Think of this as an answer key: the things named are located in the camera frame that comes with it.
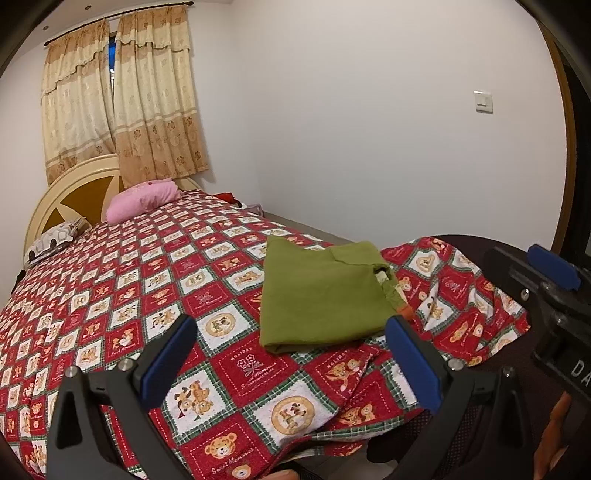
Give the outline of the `person's right hand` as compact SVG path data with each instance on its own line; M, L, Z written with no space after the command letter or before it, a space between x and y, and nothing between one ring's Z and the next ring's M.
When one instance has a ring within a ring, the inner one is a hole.
M563 392L552 409L540 444L534 455L534 479L541 480L561 459L567 448L562 445L562 430L572 397Z

